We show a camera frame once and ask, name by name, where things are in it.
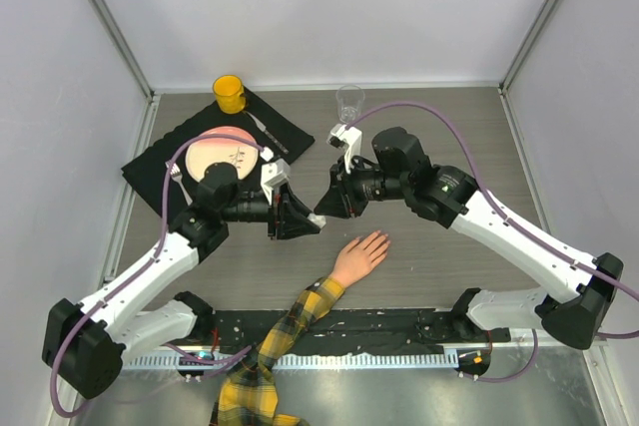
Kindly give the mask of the clear nail polish bottle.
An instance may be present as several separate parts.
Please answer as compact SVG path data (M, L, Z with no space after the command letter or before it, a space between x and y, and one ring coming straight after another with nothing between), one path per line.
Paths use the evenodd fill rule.
M326 225L326 217L324 215L317 215L315 213L310 213L308 215L308 220L311 221L318 228L324 228Z

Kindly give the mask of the yellow plaid sleeve forearm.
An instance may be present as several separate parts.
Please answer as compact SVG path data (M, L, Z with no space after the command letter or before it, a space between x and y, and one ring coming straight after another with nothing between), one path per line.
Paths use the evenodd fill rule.
M265 339L227 374L213 408L212 425L306 425L307 420L279 413L273 368L310 327L326 316L344 287L326 276L303 290Z

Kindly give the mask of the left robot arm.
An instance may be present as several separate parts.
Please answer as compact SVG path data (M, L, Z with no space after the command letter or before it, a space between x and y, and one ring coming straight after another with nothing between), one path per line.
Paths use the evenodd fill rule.
M77 303L63 298L50 310L43 361L50 385L64 379L80 395L105 392L122 368L174 339L205 343L213 331L211 307L183 292L165 306L143 309L165 287L208 258L229 236L232 222L261 222L271 239L317 234L325 225L292 192L289 165L262 167L260 192L244 192L228 163L206 169L195 199L164 225L156 245L109 284Z

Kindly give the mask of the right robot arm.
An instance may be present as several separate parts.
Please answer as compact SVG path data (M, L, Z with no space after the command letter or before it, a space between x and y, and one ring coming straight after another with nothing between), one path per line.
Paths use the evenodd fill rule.
M470 237L530 276L536 287L494 292L467 289L450 326L464 341L485 330L542 329L575 349L588 349L615 296L622 261L572 248L513 212L476 179L454 166L431 163L419 139L401 127L378 133L369 161L359 153L362 133L336 125L328 143L342 150L329 169L319 215L352 218L371 202L402 201L418 217Z

